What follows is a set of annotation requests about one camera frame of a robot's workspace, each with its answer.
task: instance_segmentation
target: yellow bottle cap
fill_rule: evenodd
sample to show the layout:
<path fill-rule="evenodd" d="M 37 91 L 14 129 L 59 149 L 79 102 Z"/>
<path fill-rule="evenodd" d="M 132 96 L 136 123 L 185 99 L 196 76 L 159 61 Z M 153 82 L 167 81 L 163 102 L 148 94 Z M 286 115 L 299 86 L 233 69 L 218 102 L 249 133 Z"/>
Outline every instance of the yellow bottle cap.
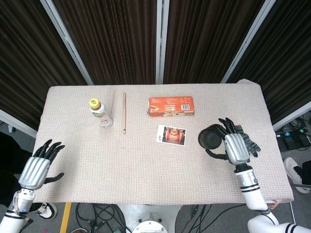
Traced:
<path fill-rule="evenodd" d="M 90 101 L 89 101 L 89 105 L 91 106 L 91 108 L 99 108 L 101 103 L 99 102 L 99 100 L 97 98 L 92 98 Z"/>

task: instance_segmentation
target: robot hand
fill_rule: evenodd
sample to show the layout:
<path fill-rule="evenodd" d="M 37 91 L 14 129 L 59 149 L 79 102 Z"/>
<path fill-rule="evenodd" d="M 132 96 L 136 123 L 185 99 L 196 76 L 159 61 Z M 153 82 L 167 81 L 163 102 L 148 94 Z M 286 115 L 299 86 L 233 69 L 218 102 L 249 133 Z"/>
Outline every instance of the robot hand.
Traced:
<path fill-rule="evenodd" d="M 51 142 L 51 139 L 48 140 L 28 159 L 18 181 L 23 188 L 37 190 L 44 183 L 55 182 L 63 177 L 64 173 L 60 173 L 56 177 L 46 178 L 50 165 L 57 156 L 57 153 L 65 147 L 64 145 L 61 146 L 61 142 L 56 142 L 46 151 Z"/>
<path fill-rule="evenodd" d="M 218 119 L 220 124 L 213 124 L 202 130 L 199 134 L 199 144 L 206 149 L 206 152 L 213 158 L 229 160 L 233 165 L 249 162 L 249 154 L 258 157 L 256 151 L 260 151 L 259 146 L 250 140 L 244 133 L 241 126 L 236 126 L 229 118 Z M 210 150 L 216 149 L 224 141 L 226 154 L 214 154 Z"/>

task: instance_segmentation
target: floor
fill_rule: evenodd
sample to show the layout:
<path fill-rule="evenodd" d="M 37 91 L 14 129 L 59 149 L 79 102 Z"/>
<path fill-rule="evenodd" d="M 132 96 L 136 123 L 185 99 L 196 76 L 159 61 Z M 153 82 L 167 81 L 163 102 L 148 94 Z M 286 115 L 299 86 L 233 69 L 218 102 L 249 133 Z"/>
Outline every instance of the floor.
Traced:
<path fill-rule="evenodd" d="M 311 116 L 310 113 L 306 114 L 306 119 L 309 119 Z M 35 144 L 35 139 L 16 130 L 14 133 L 8 132 L 7 124 L 3 123 L 0 125 L 0 131 L 4 132 L 10 136 L 12 136 L 20 146 L 28 151 L 32 151 Z M 282 153 L 282 158 L 285 159 L 286 157 L 294 158 L 298 164 L 302 164 L 306 160 L 311 159 L 311 148 L 305 151 L 298 151 L 292 150 Z M 296 217 L 297 225 L 310 228 L 311 229 L 311 194 L 301 194 L 293 187 L 294 199 L 293 202 L 294 206 L 294 213 Z M 78 224 L 75 217 L 75 210 L 76 210 L 76 203 L 72 204 L 70 216 L 69 216 L 69 223 L 67 227 L 67 232 L 70 233 L 71 231 L 78 228 Z M 219 213 L 223 210 L 235 206 L 237 204 L 214 204 L 212 205 L 207 218 L 202 223 L 201 229 L 207 226 Z M 29 213 L 29 217 L 34 220 L 33 224 L 31 224 L 24 233 L 58 233 L 60 231 L 63 212 L 65 208 L 64 203 L 56 203 L 58 209 L 57 217 L 52 221 L 44 221 L 42 220 L 37 214 Z M 180 233 L 182 232 L 183 228 L 185 227 L 186 223 L 191 219 L 191 214 L 193 212 L 194 206 L 185 205 L 181 208 L 177 220 L 175 223 L 175 232 Z M 0 206 L 0 215 L 3 215 L 6 211 L 4 206 Z M 80 206 L 80 213 L 83 213 L 83 217 L 86 218 L 93 218 L 93 212 L 91 210 L 91 205 L 89 204 L 82 204 Z M 284 222 L 293 222 L 292 214 L 290 205 L 280 204 L 273 213 L 278 218 L 280 223 Z M 257 213 L 250 211 L 246 206 L 238 207 L 221 215 L 210 227 L 209 232 L 232 232 L 232 233 L 247 233 L 247 222 L 250 218 L 256 216 Z M 187 225 L 187 228 L 184 232 L 188 232 L 190 227 L 192 226 L 194 219 Z M 115 227 L 117 229 L 117 224 L 112 224 L 112 228 Z M 103 233 L 110 232 L 107 228 L 102 228 Z"/>

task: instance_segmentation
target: snack box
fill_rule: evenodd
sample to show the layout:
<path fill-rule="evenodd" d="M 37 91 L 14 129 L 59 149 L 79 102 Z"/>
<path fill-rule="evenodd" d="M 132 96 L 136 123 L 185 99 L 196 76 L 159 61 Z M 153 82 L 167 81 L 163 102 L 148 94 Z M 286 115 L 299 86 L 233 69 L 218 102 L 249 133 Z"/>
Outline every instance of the snack box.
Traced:
<path fill-rule="evenodd" d="M 152 117 L 192 116 L 192 96 L 150 97 L 148 114 Z"/>

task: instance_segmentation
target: dark curtain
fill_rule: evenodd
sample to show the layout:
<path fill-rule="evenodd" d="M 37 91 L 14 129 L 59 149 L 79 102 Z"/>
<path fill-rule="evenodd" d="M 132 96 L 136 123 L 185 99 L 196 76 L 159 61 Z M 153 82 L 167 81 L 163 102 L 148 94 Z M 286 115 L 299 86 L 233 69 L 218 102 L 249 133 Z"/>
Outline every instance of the dark curtain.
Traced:
<path fill-rule="evenodd" d="M 311 1 L 278 0 L 229 82 L 261 85 L 272 123 L 311 101 Z"/>
<path fill-rule="evenodd" d="M 0 109 L 35 130 L 55 85 L 85 85 L 39 0 L 0 2 Z"/>
<path fill-rule="evenodd" d="M 164 83 L 219 83 L 264 0 L 170 0 Z"/>
<path fill-rule="evenodd" d="M 154 84 L 156 0 L 54 0 L 94 84 Z"/>

